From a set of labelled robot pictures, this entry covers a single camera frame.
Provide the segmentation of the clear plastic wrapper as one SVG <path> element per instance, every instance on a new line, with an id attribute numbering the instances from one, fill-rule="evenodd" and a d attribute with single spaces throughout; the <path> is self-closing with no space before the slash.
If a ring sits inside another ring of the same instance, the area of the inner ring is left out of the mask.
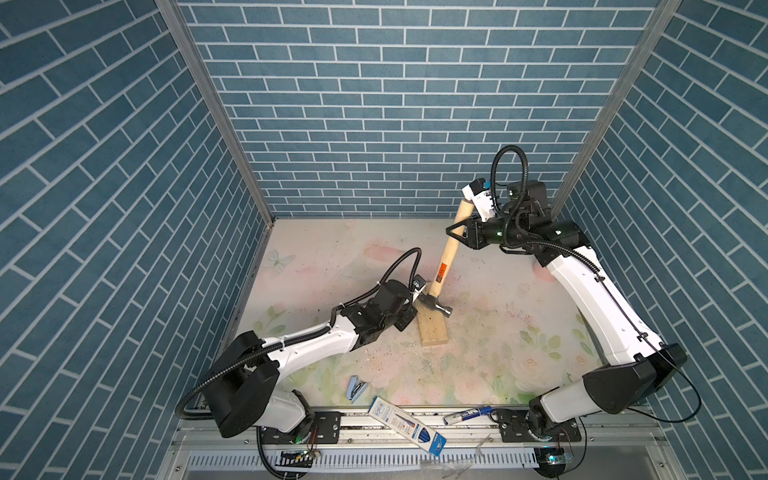
<path id="1" fill-rule="evenodd" d="M 442 479 L 460 479 L 484 459 L 482 448 L 492 439 L 486 435 L 475 447 L 466 452 L 448 452 L 444 450 L 439 457 L 431 461 L 431 468 L 442 474 Z"/>

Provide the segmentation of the blue stapler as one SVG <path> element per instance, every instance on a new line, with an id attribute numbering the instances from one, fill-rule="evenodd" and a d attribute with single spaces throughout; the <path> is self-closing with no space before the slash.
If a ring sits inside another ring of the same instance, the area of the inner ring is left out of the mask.
<path id="1" fill-rule="evenodd" d="M 357 375 L 350 377 L 350 382 L 346 390 L 346 398 L 350 403 L 355 403 L 366 391 L 368 383 L 361 380 Z"/>

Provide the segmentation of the wooden claw hammer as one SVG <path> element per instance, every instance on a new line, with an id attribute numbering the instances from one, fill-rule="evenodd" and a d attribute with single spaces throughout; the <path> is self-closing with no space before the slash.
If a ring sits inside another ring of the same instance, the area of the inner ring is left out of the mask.
<path id="1" fill-rule="evenodd" d="M 459 204 L 459 208 L 456 213 L 454 223 L 461 221 L 467 217 L 470 217 L 473 211 L 474 211 L 474 205 L 471 202 L 467 201 L 466 199 L 462 200 Z M 447 234 L 448 240 L 446 242 L 443 254 L 441 256 L 440 263 L 438 265 L 438 269 L 435 274 L 435 277 L 433 281 L 430 283 L 429 287 L 425 290 L 425 293 L 422 294 L 418 299 L 423 301 L 425 304 L 438 308 L 440 311 L 444 313 L 445 318 L 448 318 L 451 315 L 452 308 L 442 305 L 438 297 L 443 289 L 445 280 L 447 278 L 448 273 L 450 272 L 450 268 L 454 262 L 458 247 L 460 245 L 460 243 L 454 238 L 454 235 L 455 234 L 461 235 L 464 231 L 465 230 L 461 228 L 461 229 L 455 230 L 453 234 Z"/>

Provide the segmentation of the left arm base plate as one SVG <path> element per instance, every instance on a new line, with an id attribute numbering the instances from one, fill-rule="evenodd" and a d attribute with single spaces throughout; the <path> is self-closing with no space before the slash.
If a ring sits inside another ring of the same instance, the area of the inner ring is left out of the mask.
<path id="1" fill-rule="evenodd" d="M 261 441 L 266 445 L 337 444 L 341 418 L 339 411 L 318 411 L 288 433 L 262 427 Z"/>

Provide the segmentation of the blue white marker pen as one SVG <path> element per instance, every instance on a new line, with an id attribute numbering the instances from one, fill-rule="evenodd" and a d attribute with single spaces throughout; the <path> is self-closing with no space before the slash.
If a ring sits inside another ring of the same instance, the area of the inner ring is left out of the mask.
<path id="1" fill-rule="evenodd" d="M 483 415 L 488 415 L 493 411 L 491 406 L 481 406 L 454 412 L 443 417 L 443 424 L 455 425 L 470 419 L 478 418 Z"/>

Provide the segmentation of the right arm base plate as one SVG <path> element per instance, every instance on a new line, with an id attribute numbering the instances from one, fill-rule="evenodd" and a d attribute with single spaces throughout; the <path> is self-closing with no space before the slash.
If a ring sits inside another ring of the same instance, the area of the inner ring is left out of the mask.
<path id="1" fill-rule="evenodd" d="M 582 440 L 579 424 L 575 419 L 555 423 L 537 411 L 528 409 L 495 408 L 489 414 L 498 425 L 505 443 L 557 442 Z"/>

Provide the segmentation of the wooden plank with nails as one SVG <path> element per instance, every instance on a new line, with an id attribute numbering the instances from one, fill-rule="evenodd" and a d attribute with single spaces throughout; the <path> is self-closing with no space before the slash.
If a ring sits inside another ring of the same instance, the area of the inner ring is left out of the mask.
<path id="1" fill-rule="evenodd" d="M 417 300 L 415 306 L 421 345 L 432 347 L 446 344 L 449 337 L 444 313 L 421 300 Z"/>

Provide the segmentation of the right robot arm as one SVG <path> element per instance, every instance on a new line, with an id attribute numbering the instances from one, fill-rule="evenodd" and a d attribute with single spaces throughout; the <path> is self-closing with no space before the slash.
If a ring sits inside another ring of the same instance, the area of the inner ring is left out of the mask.
<path id="1" fill-rule="evenodd" d="M 505 254 L 532 255 L 557 280 L 582 314 L 602 366 L 568 385 L 535 397 L 527 421 L 532 434 L 578 417 L 619 414 L 659 391 L 687 360 L 683 347 L 665 342 L 634 311 L 600 265 L 590 240 L 573 221 L 555 221 L 546 187 L 529 177 L 523 149 L 505 145 L 488 179 L 462 190 L 432 294 L 437 296 L 458 248 L 496 245 Z"/>

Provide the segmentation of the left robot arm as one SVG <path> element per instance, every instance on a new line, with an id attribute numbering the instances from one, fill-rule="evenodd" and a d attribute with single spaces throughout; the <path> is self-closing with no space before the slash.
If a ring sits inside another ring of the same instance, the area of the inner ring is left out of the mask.
<path id="1" fill-rule="evenodd" d="M 274 429 L 293 443 L 304 441 L 316 414 L 301 392 L 282 391 L 280 382 L 328 357 L 367 346 L 391 327 L 405 330 L 426 287 L 417 274 L 421 256 L 419 247 L 407 250 L 370 290 L 333 307 L 324 324 L 281 337 L 238 335 L 181 397 L 175 416 L 212 419 L 224 438 L 256 426 Z"/>

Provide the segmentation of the white blue toothpaste box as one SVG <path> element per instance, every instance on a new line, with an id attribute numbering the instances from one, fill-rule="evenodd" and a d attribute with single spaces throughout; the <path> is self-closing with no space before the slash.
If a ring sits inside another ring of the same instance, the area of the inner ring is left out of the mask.
<path id="1" fill-rule="evenodd" d="M 439 457 L 447 443 L 435 429 L 427 426 L 400 407 L 381 397 L 375 397 L 368 414 L 420 449 Z"/>

